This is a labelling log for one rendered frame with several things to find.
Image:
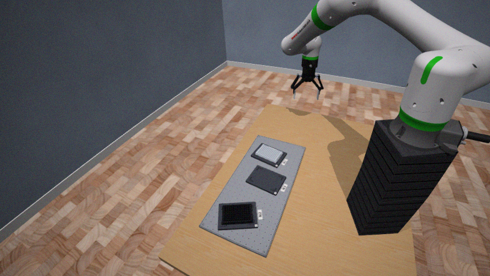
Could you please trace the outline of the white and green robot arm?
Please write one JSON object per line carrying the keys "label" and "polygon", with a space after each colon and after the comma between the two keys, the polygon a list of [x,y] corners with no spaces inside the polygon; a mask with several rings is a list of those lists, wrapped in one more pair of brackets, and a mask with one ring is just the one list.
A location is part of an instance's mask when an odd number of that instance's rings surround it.
{"label": "white and green robot arm", "polygon": [[302,53],[302,67],[318,66],[321,34],[349,17],[371,15],[422,53],[415,59],[398,116],[388,131],[418,151],[441,148],[455,154],[465,139],[490,143],[490,135],[468,131],[451,119],[463,95],[490,83],[490,47],[457,31],[411,0],[320,0],[281,43],[289,56]]}

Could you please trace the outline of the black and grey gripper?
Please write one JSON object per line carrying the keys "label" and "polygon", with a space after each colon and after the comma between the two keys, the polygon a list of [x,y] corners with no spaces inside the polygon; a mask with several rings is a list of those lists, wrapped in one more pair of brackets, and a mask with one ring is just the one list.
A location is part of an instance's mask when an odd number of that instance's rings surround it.
{"label": "black and grey gripper", "polygon": [[[302,79],[296,84],[296,82],[298,81],[298,79],[302,77]],[[320,87],[318,86],[318,84],[314,81],[314,78],[317,78],[319,83],[320,83]],[[305,69],[305,68],[302,68],[302,75],[300,74],[297,74],[297,77],[296,79],[294,80],[294,82],[292,83],[291,85],[291,89],[293,89],[293,94],[294,94],[294,99],[296,97],[296,89],[303,83],[303,82],[313,82],[315,84],[315,86],[317,87],[318,91],[317,91],[317,100],[319,99],[319,94],[320,94],[320,91],[323,88],[323,85],[321,83],[321,80],[320,80],[320,75],[315,75],[315,69]],[[295,85],[296,84],[296,85]]]}

